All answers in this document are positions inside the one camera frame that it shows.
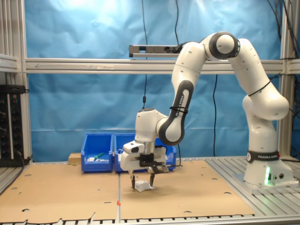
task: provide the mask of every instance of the cardboard sheet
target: cardboard sheet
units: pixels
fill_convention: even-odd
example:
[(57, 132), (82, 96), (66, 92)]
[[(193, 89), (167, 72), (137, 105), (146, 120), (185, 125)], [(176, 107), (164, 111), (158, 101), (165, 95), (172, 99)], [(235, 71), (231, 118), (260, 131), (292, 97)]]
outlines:
[[(255, 212), (204, 161), (183, 162), (176, 171), (155, 176), (153, 190), (131, 188), (122, 174), (121, 219), (247, 215)], [(135, 180), (149, 180), (135, 173)]]
[(84, 174), (80, 165), (31, 165), (0, 195), (0, 223), (46, 224), (90, 219), (94, 213), (94, 219), (116, 219), (117, 200), (115, 173)]

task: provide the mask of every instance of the blue plastic bin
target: blue plastic bin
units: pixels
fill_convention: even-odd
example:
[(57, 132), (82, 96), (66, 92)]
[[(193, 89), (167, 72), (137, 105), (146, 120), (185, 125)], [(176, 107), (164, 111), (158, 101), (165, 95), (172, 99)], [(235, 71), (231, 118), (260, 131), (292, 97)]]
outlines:
[[(106, 161), (88, 162), (87, 159), (104, 153), (99, 159)], [(86, 134), (81, 149), (83, 172), (111, 172), (113, 170), (113, 134)]]
[[(135, 134), (115, 134), (114, 135), (114, 170), (117, 173), (123, 172), (120, 167), (120, 161), (118, 154), (121, 153), (121, 149), (123, 149), (123, 145), (131, 142), (135, 139)], [(156, 139), (155, 145), (162, 145), (167, 148), (167, 165), (175, 165), (176, 164), (176, 148), (174, 146), (167, 146), (163, 144), (159, 138)], [(175, 166), (169, 167), (169, 170), (172, 171)], [(136, 170), (136, 172), (144, 172), (146, 170)]]

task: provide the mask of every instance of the wire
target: wire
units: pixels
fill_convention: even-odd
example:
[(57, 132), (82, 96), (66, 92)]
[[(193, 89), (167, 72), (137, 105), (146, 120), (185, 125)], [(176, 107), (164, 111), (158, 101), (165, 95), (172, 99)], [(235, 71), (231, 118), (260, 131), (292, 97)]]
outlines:
[(171, 165), (171, 166), (176, 166), (176, 167), (182, 166), (182, 165), (181, 165), (181, 152), (180, 152), (179, 144), (178, 144), (177, 146), (178, 146), (178, 152), (179, 152), (179, 165)]
[(215, 145), (216, 145), (217, 106), (216, 106), (216, 100), (215, 100), (215, 92), (216, 92), (217, 82), (218, 82), (218, 75), (216, 74), (215, 88), (214, 88), (214, 92), (213, 92), (213, 94), (212, 94), (212, 98), (213, 98), (213, 100), (214, 100), (214, 105), (215, 105), (214, 147), (213, 147), (214, 157), (216, 156)]
[(282, 159), (281, 161), (293, 162), (293, 163), (300, 163), (300, 161), (291, 160), (291, 159)]
[(281, 40), (280, 25), (279, 25), (280, 23), (279, 23), (279, 21), (278, 21), (277, 14), (276, 14), (276, 12), (275, 12), (273, 6), (271, 5), (270, 1), (269, 1), (269, 0), (267, 0), (267, 1), (268, 1), (268, 4), (270, 5), (270, 7), (271, 7), (271, 9), (272, 9), (272, 11), (273, 11), (273, 13), (274, 13), (275, 18), (276, 18), (276, 23), (277, 23), (277, 33), (278, 33), (279, 40)]
[(290, 35), (291, 35), (291, 38), (292, 38), (292, 45), (293, 45), (293, 48), (294, 48), (294, 51), (295, 51), (295, 55), (296, 57), (298, 58), (298, 54), (297, 54), (297, 49), (298, 51), (300, 51), (300, 48), (299, 48), (299, 45), (298, 45), (298, 41), (297, 41), (297, 38), (295, 37), (295, 34), (294, 34), (294, 31), (293, 31), (293, 27), (291, 25), (291, 21), (290, 21), (290, 18), (289, 18), (289, 14), (287, 12), (287, 8), (286, 8), (286, 4), (285, 4), (285, 1), (283, 1), (283, 8), (285, 10), (285, 15), (286, 15), (286, 22), (287, 22), (287, 25), (288, 25), (288, 29), (290, 31)]
[(16, 156), (18, 156), (21, 160), (22, 160), (22, 168), (21, 170), (18, 172), (18, 174), (14, 177), (14, 179), (10, 182), (10, 184), (8, 184), (1, 192), (0, 194), (2, 194), (3, 192), (5, 192), (13, 183), (14, 181), (21, 175), (21, 173), (23, 172), (24, 170), (24, 167), (25, 167), (25, 163), (24, 163), (24, 159), (22, 157), (22, 154), (18, 151), (16, 154)]
[(179, 45), (179, 40), (178, 40), (178, 36), (177, 36), (177, 23), (178, 23), (178, 17), (179, 17), (179, 8), (178, 8), (177, 0), (176, 0), (176, 6), (177, 6), (177, 18), (176, 18), (176, 24), (175, 24), (175, 35), (176, 35), (177, 44)]
[[(178, 40), (178, 36), (177, 36), (177, 23), (178, 23), (178, 17), (179, 17), (179, 8), (178, 8), (177, 0), (176, 0), (176, 6), (177, 6), (177, 17), (176, 17), (176, 24), (175, 24), (175, 35), (176, 35), (177, 44), (179, 45), (179, 40)], [(175, 165), (175, 166), (182, 166), (181, 165), (181, 152), (180, 152), (179, 144), (178, 144), (178, 152), (179, 152), (179, 165)]]
[[(144, 14), (144, 0), (142, 0), (142, 21), (144, 24), (144, 32), (145, 32), (145, 38), (146, 38), (146, 45), (148, 45), (148, 39), (147, 39), (147, 33), (146, 33), (146, 25), (145, 25), (145, 14)], [(144, 96), (142, 98), (143, 102), (143, 109), (145, 108), (145, 103), (146, 103), (146, 88), (147, 88), (147, 74), (145, 74), (145, 88), (144, 88)]]

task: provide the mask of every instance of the horizontal metal beam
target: horizontal metal beam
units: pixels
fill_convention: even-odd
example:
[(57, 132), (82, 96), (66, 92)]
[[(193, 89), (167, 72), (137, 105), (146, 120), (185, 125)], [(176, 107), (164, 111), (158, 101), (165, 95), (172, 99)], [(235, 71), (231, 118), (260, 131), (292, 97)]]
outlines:
[(288, 74), (300, 74), (300, 59), (290, 61), (288, 65)]
[(17, 58), (9, 55), (0, 54), (0, 72), (17, 73)]
[[(31, 74), (171, 74), (175, 60), (26, 59)], [(262, 60), (267, 74), (282, 72), (282, 60)], [(234, 74), (229, 61), (207, 61), (201, 74)]]

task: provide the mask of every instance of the blue backdrop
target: blue backdrop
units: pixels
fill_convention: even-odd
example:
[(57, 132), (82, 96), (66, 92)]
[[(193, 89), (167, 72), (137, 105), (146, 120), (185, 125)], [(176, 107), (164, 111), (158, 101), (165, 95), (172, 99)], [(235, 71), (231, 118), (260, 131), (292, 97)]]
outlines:
[[(149, 45), (176, 45), (175, 0), (145, 0)], [(260, 58), (279, 59), (275, 17), (261, 0), (179, 0), (179, 42), (226, 30), (249, 39)], [(144, 45), (141, 0), (25, 0), (28, 57), (128, 59), (129, 45)], [(32, 74), (30, 116), (33, 158), (67, 160), (85, 133), (133, 133), (143, 106), (144, 75)], [(183, 157), (212, 156), (215, 75), (202, 75), (186, 118)], [(169, 114), (171, 75), (148, 75), (146, 107)], [(220, 75), (216, 91), (216, 155), (246, 155), (244, 91), (235, 75)]]

